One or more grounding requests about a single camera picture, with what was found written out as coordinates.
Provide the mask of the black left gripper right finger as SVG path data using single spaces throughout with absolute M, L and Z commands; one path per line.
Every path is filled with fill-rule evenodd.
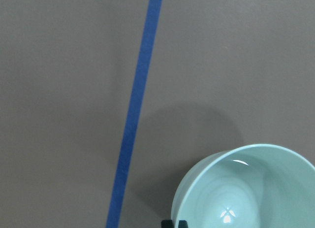
M 187 221 L 186 220 L 180 220 L 178 222 L 178 228 L 189 228 Z

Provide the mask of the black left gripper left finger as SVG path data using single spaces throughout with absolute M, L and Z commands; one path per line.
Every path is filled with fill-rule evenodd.
M 161 221 L 161 228 L 173 228 L 172 220 L 162 220 Z

